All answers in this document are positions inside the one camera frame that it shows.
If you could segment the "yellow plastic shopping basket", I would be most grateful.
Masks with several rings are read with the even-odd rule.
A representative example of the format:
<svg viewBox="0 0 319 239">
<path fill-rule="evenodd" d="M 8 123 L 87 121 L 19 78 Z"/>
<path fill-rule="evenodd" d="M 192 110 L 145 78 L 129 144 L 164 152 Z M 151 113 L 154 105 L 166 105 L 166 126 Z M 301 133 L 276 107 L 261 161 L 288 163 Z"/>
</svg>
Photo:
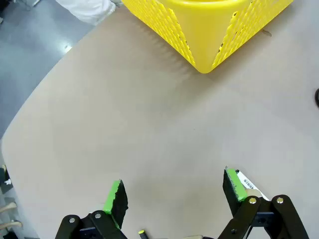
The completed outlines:
<svg viewBox="0 0 319 239">
<path fill-rule="evenodd" d="M 198 72 L 209 73 L 294 0 L 122 0 Z"/>
</svg>

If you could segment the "person in white hooded jacket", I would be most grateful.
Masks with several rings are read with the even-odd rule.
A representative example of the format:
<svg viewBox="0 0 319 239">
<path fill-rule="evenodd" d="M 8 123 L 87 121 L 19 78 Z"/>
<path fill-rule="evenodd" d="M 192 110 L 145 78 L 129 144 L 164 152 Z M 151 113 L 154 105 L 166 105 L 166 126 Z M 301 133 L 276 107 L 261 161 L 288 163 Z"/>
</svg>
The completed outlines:
<svg viewBox="0 0 319 239">
<path fill-rule="evenodd" d="M 98 25 L 116 10 L 110 0 L 55 0 L 82 22 Z"/>
</svg>

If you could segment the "wooden stand legs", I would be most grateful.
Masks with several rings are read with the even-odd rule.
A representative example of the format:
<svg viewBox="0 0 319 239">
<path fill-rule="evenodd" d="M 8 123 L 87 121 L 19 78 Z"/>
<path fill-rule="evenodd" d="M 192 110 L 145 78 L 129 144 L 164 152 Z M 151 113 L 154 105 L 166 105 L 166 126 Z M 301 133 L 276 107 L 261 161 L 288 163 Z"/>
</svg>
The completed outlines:
<svg viewBox="0 0 319 239">
<path fill-rule="evenodd" d="M 22 226 L 23 226 L 22 222 L 20 222 L 16 219 L 13 219 L 14 210 L 16 210 L 16 209 L 17 209 L 16 202 L 10 202 L 10 203 L 6 204 L 5 206 L 0 207 L 0 217 L 2 214 L 5 214 L 9 218 L 8 222 L 1 222 L 0 223 L 0 230 L 6 230 L 6 229 L 12 228 L 12 227 L 22 228 Z"/>
</svg>

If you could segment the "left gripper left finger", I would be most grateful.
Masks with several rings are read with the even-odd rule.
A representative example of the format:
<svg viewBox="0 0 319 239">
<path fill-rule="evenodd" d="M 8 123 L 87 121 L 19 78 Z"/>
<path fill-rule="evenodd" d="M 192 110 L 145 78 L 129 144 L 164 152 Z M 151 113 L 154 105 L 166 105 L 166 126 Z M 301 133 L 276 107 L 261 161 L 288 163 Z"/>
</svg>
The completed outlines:
<svg viewBox="0 0 319 239">
<path fill-rule="evenodd" d="M 128 239 L 121 231 L 128 197 L 121 179 L 114 181 L 102 210 L 80 218 L 66 215 L 55 239 Z"/>
</svg>

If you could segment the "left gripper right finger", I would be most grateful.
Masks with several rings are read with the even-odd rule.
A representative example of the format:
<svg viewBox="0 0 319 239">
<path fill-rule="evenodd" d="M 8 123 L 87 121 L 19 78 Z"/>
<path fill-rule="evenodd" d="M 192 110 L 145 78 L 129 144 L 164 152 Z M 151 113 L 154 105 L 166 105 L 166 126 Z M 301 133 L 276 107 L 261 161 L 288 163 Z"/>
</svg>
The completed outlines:
<svg viewBox="0 0 319 239">
<path fill-rule="evenodd" d="M 239 171 L 224 169 L 223 191 L 233 218 L 218 239 L 247 239 L 252 228 L 264 228 L 270 239 L 309 239 L 297 210 L 287 195 L 268 201 L 262 194 L 245 188 Z"/>
</svg>

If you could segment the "white pen with black cap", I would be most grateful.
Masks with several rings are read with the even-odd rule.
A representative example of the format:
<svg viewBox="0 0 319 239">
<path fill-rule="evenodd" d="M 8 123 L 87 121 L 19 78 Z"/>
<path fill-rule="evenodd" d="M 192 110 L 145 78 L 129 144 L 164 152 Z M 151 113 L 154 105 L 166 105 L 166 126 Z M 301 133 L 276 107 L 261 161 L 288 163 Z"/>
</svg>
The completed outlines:
<svg viewBox="0 0 319 239">
<path fill-rule="evenodd" d="M 235 172 L 249 196 L 257 196 L 270 201 L 239 169 L 236 169 Z"/>
</svg>

